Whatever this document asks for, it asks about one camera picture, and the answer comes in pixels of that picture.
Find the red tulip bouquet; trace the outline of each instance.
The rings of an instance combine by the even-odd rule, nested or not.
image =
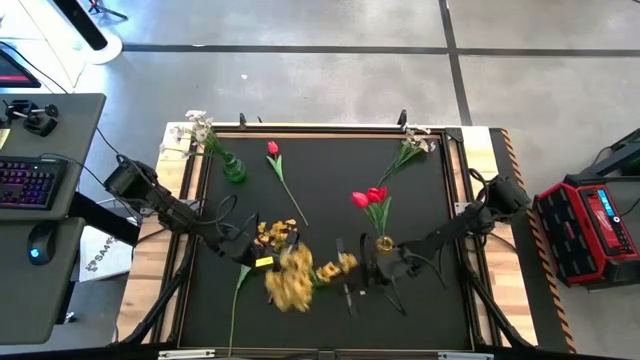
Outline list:
[[[387,219],[389,218],[389,207],[391,197],[387,197],[387,187],[370,188],[366,194],[354,192],[351,200],[357,207],[364,210],[369,217],[371,224],[378,233],[376,248],[381,254],[388,254],[393,248],[393,240],[386,236]]]
[[[298,206],[296,199],[294,199],[293,195],[291,194],[291,191],[289,191],[289,188],[287,187],[287,184],[284,182],[284,174],[282,173],[282,155],[280,155],[279,153],[280,150],[278,149],[278,144],[276,144],[275,141],[269,141],[267,143],[267,150],[269,151],[269,156],[267,156],[267,160],[269,160],[269,163],[271,163],[271,166],[273,166],[273,170],[275,170],[276,174],[278,174],[278,178],[280,179],[282,186],[284,186],[284,189],[287,191],[287,194],[289,194],[289,197],[291,198],[293,205],[296,206],[298,213],[302,217],[302,221],[304,221],[305,225],[309,226],[309,223],[307,222],[307,218],[304,217],[302,210],[300,210],[300,206]]]

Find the tulip stem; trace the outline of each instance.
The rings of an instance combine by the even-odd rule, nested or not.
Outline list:
[[[289,187],[287,186],[287,184],[282,181],[282,185],[284,186],[284,189],[287,190],[287,194],[289,194],[289,197],[291,198],[291,201],[293,201],[293,205],[296,206],[296,209],[298,210],[298,213],[300,214],[300,216],[302,216],[302,221],[304,221],[304,224],[309,226],[309,223],[307,222],[307,218],[304,217],[304,214],[302,213],[302,210],[300,210],[300,206],[298,206],[298,203],[296,202],[296,199],[294,199],[293,194],[291,194],[291,191],[289,191]]]

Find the wooden table frame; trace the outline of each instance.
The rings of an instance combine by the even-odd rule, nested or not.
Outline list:
[[[163,144],[168,148],[184,151],[189,149],[190,141],[182,139],[176,141],[170,134],[169,130],[175,126],[185,126],[188,123],[169,123],[167,131],[163,139]],[[274,133],[280,130],[295,128],[298,131],[318,131],[318,127],[325,128],[322,125],[312,124],[256,124],[251,125],[255,132],[239,132],[237,124],[216,124],[220,137],[274,137]],[[340,129],[363,129],[370,132],[387,133],[391,129],[398,129],[398,126],[370,126],[370,125],[344,125],[330,126],[327,131],[332,132],[328,136],[336,137],[334,131]],[[450,192],[454,192],[454,198],[459,202],[466,202],[477,193],[482,185],[478,182],[471,181],[468,177],[466,169],[475,168],[486,179],[491,179],[497,175],[497,164],[493,154],[489,129],[485,127],[462,127],[449,128],[446,130],[447,136],[443,137],[448,146],[444,146],[446,158],[451,159],[450,171],[454,175],[455,181],[447,184]],[[296,134],[296,137],[304,137],[304,135]],[[174,194],[179,194],[180,198],[197,198],[202,179],[206,176],[201,171],[202,158],[196,157],[189,160],[185,159],[180,151],[165,151],[160,155],[156,171],[159,181],[163,186],[167,187]],[[141,229],[140,237],[158,230],[160,225],[157,219],[147,219]],[[498,224],[494,232],[514,243],[513,235],[509,225]],[[160,289],[163,287],[167,275],[175,272],[184,255],[187,236],[175,236],[168,232],[161,233],[149,238],[147,241],[139,244],[135,250],[135,257],[132,264],[129,281],[123,297],[120,314],[118,316],[118,327],[121,338],[131,333],[149,308],[156,300]],[[474,248],[477,241],[467,240],[467,247]],[[508,247],[500,242],[491,241],[487,243],[484,251],[478,251],[478,256],[471,256],[471,262],[476,271],[481,275],[483,281],[488,281],[490,290],[498,306],[505,313],[509,321],[518,330],[520,335],[532,344],[537,344],[536,333],[529,310],[529,302],[520,272],[518,255],[513,253]],[[176,341],[179,338],[179,330],[183,311],[178,310],[182,307],[186,286],[182,286],[180,291],[172,296],[167,305],[164,317],[160,322],[161,325],[148,335],[145,342],[148,341]],[[475,308],[477,314],[478,330],[482,338],[487,344],[502,344],[508,346],[508,342],[501,339],[499,331],[487,316],[486,309],[477,295],[475,295]],[[567,337],[569,350],[573,348],[570,343],[570,335]]]

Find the green glass vase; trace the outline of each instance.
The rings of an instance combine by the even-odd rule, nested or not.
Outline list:
[[[242,162],[232,153],[222,154],[222,172],[227,180],[234,184],[240,184],[247,178],[247,168]]]

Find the red power station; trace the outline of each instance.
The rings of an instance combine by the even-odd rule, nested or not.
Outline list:
[[[638,249],[606,186],[639,178],[604,177],[638,158],[639,136],[636,130],[611,146],[614,152],[609,158],[580,174],[567,175],[533,200],[556,275],[568,286],[602,288],[640,282]]]

